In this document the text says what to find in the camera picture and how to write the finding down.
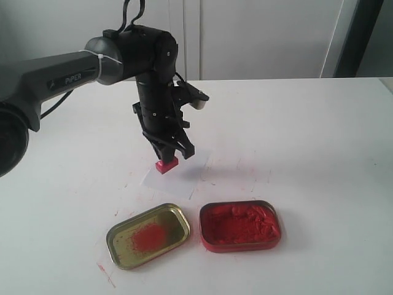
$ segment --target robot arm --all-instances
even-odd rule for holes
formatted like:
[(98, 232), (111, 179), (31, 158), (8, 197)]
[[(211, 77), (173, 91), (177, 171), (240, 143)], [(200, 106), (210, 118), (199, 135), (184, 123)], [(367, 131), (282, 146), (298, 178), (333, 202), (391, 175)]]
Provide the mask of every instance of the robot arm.
[(134, 112), (158, 158), (168, 164), (175, 150), (193, 156), (181, 107), (200, 109), (209, 97), (185, 81), (174, 85), (177, 51), (169, 32), (132, 22), (121, 33), (104, 31), (81, 52), (0, 65), (0, 176), (23, 157), (28, 129), (39, 130), (41, 104), (91, 81), (111, 85), (135, 77), (140, 102)]

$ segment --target red powder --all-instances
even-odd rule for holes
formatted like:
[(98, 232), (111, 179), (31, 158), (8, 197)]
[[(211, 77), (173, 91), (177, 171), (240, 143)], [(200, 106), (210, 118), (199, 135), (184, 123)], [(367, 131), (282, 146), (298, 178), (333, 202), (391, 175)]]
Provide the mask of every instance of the red powder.
[(203, 234), (211, 244), (271, 242), (280, 236), (273, 212), (257, 205), (221, 205), (203, 214)]
[(158, 251), (166, 243), (166, 231), (158, 224), (148, 224), (132, 236), (132, 243), (133, 249), (138, 252)]

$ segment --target open tin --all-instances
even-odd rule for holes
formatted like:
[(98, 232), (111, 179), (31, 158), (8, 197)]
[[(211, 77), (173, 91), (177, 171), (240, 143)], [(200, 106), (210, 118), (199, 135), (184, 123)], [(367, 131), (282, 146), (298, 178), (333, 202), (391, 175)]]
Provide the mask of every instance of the open tin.
[(181, 209), (163, 204), (111, 228), (106, 243), (113, 262), (129, 270), (180, 246), (189, 235)]
[(281, 239), (276, 210), (261, 200), (207, 204), (200, 230), (205, 248), (216, 253), (267, 250)]

